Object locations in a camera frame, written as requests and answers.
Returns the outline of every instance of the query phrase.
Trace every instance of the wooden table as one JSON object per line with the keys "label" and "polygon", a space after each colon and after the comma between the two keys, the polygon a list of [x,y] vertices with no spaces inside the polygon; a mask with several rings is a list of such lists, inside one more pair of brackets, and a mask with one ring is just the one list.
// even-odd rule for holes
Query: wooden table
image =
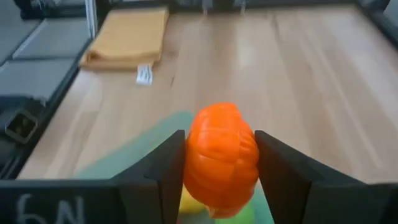
{"label": "wooden table", "polygon": [[398,53],[354,6],[171,16],[153,85],[80,72],[19,178],[68,178],[165,116],[222,101],[355,178],[398,180]]}

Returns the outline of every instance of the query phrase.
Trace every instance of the orange pumpkin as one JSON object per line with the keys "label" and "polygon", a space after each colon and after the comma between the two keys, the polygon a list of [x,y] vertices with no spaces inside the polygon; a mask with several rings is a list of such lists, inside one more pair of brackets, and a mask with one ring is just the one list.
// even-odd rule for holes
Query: orange pumpkin
{"label": "orange pumpkin", "polygon": [[259,153],[249,125],[232,103],[199,112],[187,139],[184,184],[212,218],[229,218],[251,199]]}

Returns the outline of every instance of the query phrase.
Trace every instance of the folded yellow towel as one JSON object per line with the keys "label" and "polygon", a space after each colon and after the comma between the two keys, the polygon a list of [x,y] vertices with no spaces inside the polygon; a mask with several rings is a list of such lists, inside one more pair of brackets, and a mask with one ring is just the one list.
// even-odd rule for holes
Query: folded yellow towel
{"label": "folded yellow towel", "polygon": [[160,60],[169,12],[166,8],[109,12],[96,39],[80,60],[92,70],[136,70]]}

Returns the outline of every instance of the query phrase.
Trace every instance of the white tag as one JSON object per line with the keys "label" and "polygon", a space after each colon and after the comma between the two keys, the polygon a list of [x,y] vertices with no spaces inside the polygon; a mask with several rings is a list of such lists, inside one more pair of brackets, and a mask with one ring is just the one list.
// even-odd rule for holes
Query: white tag
{"label": "white tag", "polygon": [[140,65],[137,70],[137,84],[151,85],[152,84],[152,69],[150,65]]}

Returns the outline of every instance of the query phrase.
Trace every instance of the yellow cloth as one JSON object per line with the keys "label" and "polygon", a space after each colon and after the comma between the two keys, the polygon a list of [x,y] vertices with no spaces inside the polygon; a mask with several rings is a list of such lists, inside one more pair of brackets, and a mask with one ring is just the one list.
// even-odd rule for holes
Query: yellow cloth
{"label": "yellow cloth", "polygon": [[204,204],[198,202],[195,200],[188,192],[188,190],[185,188],[185,186],[182,187],[182,193],[181,193],[181,202],[180,202],[180,213],[196,213],[200,212],[203,209],[205,209]]}
{"label": "yellow cloth", "polygon": [[166,8],[109,12],[96,39],[80,60],[92,70],[135,70],[160,60],[169,12]]}

